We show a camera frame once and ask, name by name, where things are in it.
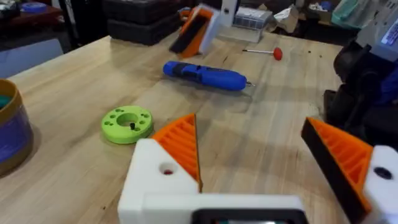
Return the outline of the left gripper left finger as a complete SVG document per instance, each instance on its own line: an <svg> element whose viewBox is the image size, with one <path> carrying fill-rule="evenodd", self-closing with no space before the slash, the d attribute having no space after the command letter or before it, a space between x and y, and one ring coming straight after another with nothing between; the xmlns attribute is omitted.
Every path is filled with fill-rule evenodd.
<svg viewBox="0 0 398 224"><path fill-rule="evenodd" d="M118 203L120 223L190 223L189 197L201 193L196 116L138 140Z"/></svg>

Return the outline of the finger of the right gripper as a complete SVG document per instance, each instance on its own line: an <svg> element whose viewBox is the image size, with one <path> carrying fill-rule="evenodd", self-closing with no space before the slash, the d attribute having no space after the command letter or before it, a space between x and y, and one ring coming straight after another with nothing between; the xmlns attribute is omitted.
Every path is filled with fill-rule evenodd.
<svg viewBox="0 0 398 224"><path fill-rule="evenodd" d="M231 27L237 10L238 0L222 0L221 24L225 27Z"/></svg>
<svg viewBox="0 0 398 224"><path fill-rule="evenodd" d="M221 25L220 10L199 4L190 10L178 37L169 50L180 58L205 54Z"/></svg>

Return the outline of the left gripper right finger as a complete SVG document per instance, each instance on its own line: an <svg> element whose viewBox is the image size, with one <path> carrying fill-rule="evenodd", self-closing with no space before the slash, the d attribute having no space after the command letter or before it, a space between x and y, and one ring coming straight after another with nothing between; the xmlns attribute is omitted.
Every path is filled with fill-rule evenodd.
<svg viewBox="0 0 398 224"><path fill-rule="evenodd" d="M350 223L397 224L397 151L305 118L301 137Z"/></svg>

